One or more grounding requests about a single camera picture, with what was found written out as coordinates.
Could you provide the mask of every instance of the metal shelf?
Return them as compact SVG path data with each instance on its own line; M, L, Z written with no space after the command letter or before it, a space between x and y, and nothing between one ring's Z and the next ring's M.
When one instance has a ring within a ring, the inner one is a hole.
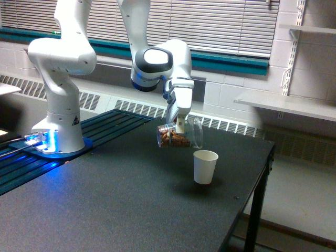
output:
M21 88L12 86L12 85L7 85L7 84L3 84L0 83L0 96L1 95L6 95L8 93L15 93L15 92L19 92L21 91Z
M234 102L336 122L336 104L331 102L282 96L258 90L247 90L238 96Z
M314 26L301 26L301 25L280 25L279 28L290 29L292 31L304 31L306 33L325 33L336 34L336 29L314 27Z

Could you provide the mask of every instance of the teal wall trim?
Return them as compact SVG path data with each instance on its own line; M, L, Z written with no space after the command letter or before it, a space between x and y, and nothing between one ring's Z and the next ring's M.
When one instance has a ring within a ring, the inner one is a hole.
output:
M45 37L60 38L60 35L0 27L0 39L2 40L29 43L36 38ZM101 39L90 39L89 41L97 53L110 54L116 57L131 57L130 46L128 43ZM266 75L269 60L192 51L192 64L193 67L200 68L201 70L222 70Z

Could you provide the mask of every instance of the warning label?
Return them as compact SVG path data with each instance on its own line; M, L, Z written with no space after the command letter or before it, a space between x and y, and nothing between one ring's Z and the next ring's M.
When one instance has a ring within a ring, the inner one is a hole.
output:
M72 123L72 126L76 125L79 123L78 117L76 116L75 119L73 120L74 122Z

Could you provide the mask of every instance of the blue mounting plate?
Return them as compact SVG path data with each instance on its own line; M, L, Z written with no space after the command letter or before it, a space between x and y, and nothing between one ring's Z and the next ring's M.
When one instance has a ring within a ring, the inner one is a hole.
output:
M39 156L41 158L45 158L45 159L51 159L51 160L72 160L78 156L83 155L84 153L88 152L89 150L91 150L93 148L93 141L89 138L83 138L84 139L84 148L79 150L79 151L75 151L75 152L71 152L71 153L54 153L54 154L44 154L43 152L40 152L38 150L36 150L35 148L27 148L22 150L23 152L29 153L31 155L34 156ZM20 141L20 142L16 142L16 143L12 143L9 145L12 148L15 149L20 149L22 147L27 146L25 144L24 141Z

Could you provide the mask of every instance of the window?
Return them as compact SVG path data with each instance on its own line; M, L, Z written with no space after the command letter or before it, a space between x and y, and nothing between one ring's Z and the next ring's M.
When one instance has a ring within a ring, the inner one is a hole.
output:
M178 38L198 51L269 58L280 0L152 0L149 43ZM4 27L51 32L57 0L0 0ZM90 38L127 42L116 0L93 0Z

